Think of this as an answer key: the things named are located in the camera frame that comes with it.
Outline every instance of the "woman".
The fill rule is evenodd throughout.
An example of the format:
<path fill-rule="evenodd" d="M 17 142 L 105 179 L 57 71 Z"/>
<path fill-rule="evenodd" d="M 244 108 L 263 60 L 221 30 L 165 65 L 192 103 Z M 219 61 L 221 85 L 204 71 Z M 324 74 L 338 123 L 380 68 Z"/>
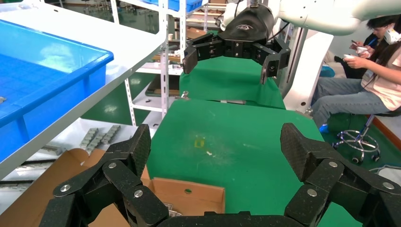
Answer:
<path fill-rule="evenodd" d="M 401 33 L 401 17 L 394 29 Z M 344 59 L 353 69 L 368 69 L 362 79 L 319 78 L 312 116 L 320 128 L 332 114 L 381 114 L 401 106 L 401 42 L 382 40 L 370 59 Z"/>

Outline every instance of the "hand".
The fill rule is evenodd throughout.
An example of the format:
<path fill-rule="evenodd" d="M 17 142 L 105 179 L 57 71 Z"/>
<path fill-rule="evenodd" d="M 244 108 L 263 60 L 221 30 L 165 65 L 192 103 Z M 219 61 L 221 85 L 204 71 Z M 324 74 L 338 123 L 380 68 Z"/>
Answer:
<path fill-rule="evenodd" d="M 351 46 L 350 46 L 349 48 L 352 49 L 352 50 L 357 50 L 357 47 L 363 46 L 363 42 L 361 42 L 361 41 L 356 41 L 356 43 L 357 43 L 356 46 L 355 46 L 354 43 L 352 43 Z"/>
<path fill-rule="evenodd" d="M 370 47 L 369 45 L 366 45 L 365 47 L 367 48 L 367 51 L 369 52 L 370 56 L 372 56 L 372 54 L 375 52 L 375 50 L 372 47 Z"/>
<path fill-rule="evenodd" d="M 344 58 L 344 61 L 353 69 L 367 68 L 370 60 L 354 56 L 354 58 Z"/>
<path fill-rule="evenodd" d="M 361 58 L 369 58 L 371 55 L 368 51 L 364 51 L 364 52 L 358 54 L 358 56 Z"/>

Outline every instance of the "white wall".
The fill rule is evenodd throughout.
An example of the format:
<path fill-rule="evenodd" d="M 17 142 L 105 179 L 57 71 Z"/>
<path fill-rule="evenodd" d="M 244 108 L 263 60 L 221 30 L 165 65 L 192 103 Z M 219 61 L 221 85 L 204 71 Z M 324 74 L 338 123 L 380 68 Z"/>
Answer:
<path fill-rule="evenodd" d="M 335 36 L 329 50 L 337 56 L 350 53 L 355 54 L 355 51 L 349 48 L 349 46 L 351 46 L 351 40 L 363 42 L 372 33 L 371 30 L 367 29 L 366 23 L 367 21 L 362 22 L 358 30 L 350 35 Z"/>

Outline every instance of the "small yellow object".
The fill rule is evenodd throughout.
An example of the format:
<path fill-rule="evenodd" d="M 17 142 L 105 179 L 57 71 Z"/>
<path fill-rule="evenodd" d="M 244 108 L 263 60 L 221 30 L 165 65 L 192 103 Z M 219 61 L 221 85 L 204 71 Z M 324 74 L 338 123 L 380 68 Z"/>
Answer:
<path fill-rule="evenodd" d="M 204 139 L 196 139 L 195 144 L 193 146 L 196 148 L 202 148 L 205 146 L 205 140 Z"/>

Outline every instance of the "chair caster wheel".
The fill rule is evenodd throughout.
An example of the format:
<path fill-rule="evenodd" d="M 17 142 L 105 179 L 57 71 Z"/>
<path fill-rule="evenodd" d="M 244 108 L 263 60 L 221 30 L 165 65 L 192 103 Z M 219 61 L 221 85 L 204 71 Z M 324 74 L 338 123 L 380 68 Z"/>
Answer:
<path fill-rule="evenodd" d="M 362 163 L 362 162 L 361 162 L 358 158 L 356 158 L 356 157 L 353 157 L 353 158 L 352 158 L 352 162 L 354 162 L 354 163 L 359 163 L 359 164 Z"/>
<path fill-rule="evenodd" d="M 373 161 L 377 162 L 380 159 L 380 156 L 379 155 L 372 155 L 371 158 L 372 158 Z"/>
<path fill-rule="evenodd" d="M 335 150 L 337 150 L 337 148 L 338 148 L 338 144 L 337 143 L 331 143 L 331 146 L 335 149 Z"/>

